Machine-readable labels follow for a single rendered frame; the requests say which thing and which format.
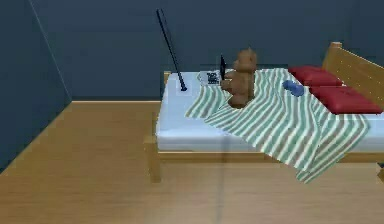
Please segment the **brown teddy bear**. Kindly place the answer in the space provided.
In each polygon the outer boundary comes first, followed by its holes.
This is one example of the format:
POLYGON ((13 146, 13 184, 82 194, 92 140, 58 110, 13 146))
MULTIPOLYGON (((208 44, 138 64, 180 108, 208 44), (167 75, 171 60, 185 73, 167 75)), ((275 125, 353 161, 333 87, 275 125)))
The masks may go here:
POLYGON ((256 52, 247 48, 238 53, 237 59, 233 63, 233 71, 224 75, 221 89, 231 94, 228 104, 232 108, 244 108, 254 99, 256 68, 256 52))

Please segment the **green striped blanket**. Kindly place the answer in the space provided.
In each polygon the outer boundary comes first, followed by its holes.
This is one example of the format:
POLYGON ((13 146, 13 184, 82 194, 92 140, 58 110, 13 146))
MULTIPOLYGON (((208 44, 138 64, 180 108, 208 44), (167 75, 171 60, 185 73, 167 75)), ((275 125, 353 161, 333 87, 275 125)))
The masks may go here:
POLYGON ((284 81, 296 80, 285 68, 261 69, 254 76, 255 98, 246 107, 230 107, 231 95, 219 86, 202 86, 185 116, 296 168, 296 178, 304 183, 340 161, 370 130, 366 116, 335 115, 308 88, 299 97, 285 90, 284 81))

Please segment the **blue cloth lump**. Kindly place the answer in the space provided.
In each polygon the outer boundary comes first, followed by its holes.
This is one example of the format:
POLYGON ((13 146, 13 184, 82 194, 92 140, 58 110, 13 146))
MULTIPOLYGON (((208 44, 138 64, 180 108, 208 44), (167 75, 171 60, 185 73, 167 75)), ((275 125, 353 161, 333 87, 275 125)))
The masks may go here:
POLYGON ((283 88, 296 97, 300 97, 304 94, 304 87, 291 80, 285 80, 283 82, 283 88))

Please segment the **wooden bed with white mattress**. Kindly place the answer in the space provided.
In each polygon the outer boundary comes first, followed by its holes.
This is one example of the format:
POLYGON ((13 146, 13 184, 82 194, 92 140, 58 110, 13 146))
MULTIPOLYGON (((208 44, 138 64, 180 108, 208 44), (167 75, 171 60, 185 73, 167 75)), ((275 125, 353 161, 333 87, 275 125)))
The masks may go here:
MULTIPOLYGON (((206 158, 210 154, 225 156, 232 153, 246 158, 252 153, 262 153, 241 138, 214 128, 200 118, 185 116, 202 87, 198 83, 198 74, 198 72, 186 74, 186 81, 191 88, 185 93, 175 90, 175 77, 167 80, 160 113, 156 115, 156 125, 153 128, 150 142, 153 148, 150 157, 155 158, 163 153, 172 153, 178 158, 186 154, 206 158)), ((364 116, 369 121, 370 130, 363 140, 347 154, 356 154, 358 161, 363 161, 372 155, 377 162, 384 163, 384 115, 364 116)))

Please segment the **long black stick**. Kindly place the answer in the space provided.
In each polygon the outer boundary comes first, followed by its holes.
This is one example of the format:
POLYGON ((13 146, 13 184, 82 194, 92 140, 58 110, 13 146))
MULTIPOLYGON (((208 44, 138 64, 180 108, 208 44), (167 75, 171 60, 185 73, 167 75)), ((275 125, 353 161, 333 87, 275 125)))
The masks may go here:
POLYGON ((175 70, 176 70, 176 73, 177 73, 177 76, 178 76, 178 79, 179 79, 180 90, 181 91, 186 91, 187 87, 186 87, 185 82, 183 80, 182 74, 181 74, 181 72, 179 70, 179 63, 178 63, 177 56, 176 56, 176 54, 174 52, 174 49, 173 49, 171 33, 170 33, 170 31, 168 29, 168 26, 167 26, 167 21, 166 21, 165 13, 164 13, 164 11, 161 8, 159 8, 159 9, 156 10, 156 16, 157 16, 157 19, 158 19, 158 22, 159 22, 159 25, 160 25, 160 28, 161 28, 164 40, 166 42, 169 54, 170 54, 170 56, 172 58, 173 65, 175 67, 175 70))

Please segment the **red pillow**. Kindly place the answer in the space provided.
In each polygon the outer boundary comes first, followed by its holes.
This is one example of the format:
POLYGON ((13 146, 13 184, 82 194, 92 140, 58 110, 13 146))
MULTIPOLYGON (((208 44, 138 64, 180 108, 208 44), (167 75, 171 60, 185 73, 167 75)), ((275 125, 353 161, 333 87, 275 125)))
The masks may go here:
POLYGON ((335 75, 315 66, 290 67, 288 71, 304 86, 341 86, 335 75))
POLYGON ((309 91, 333 114, 381 114, 383 109, 348 86, 314 86, 309 91))

